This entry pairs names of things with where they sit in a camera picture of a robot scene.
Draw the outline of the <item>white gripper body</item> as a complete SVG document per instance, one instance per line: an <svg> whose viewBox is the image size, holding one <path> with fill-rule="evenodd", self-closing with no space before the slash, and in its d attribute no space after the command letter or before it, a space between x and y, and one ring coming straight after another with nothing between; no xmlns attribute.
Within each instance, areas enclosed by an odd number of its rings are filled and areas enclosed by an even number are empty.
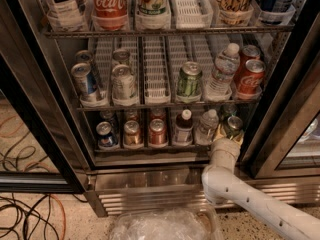
<svg viewBox="0 0 320 240"><path fill-rule="evenodd" d="M220 138L211 146L211 164L216 167L234 167L240 155L240 146L228 138Z"/></svg>

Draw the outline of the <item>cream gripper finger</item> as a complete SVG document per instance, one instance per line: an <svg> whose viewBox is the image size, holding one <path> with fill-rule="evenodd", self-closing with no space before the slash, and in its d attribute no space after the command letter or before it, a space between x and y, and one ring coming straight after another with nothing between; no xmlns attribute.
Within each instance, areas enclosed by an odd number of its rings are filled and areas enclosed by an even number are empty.
<svg viewBox="0 0 320 240"><path fill-rule="evenodd" d="M233 137L233 141L239 146L242 146L243 143L243 139L244 139L244 132L240 131L240 133L236 136Z"/></svg>
<svg viewBox="0 0 320 240"><path fill-rule="evenodd" d="M227 134L223 128L223 125L219 124L214 134L213 141L219 140L221 138L226 138L226 137L227 137Z"/></svg>

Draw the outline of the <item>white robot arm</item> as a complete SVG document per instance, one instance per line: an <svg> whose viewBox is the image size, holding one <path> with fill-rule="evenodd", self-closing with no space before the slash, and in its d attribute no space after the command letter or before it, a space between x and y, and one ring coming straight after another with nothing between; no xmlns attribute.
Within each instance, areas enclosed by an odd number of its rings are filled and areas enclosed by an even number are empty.
<svg viewBox="0 0 320 240"><path fill-rule="evenodd" d="M211 145L210 163L202 172L206 200L222 199L241 206L286 240L320 240L320 220L251 187L234 174L242 142L229 139L219 124Z"/></svg>

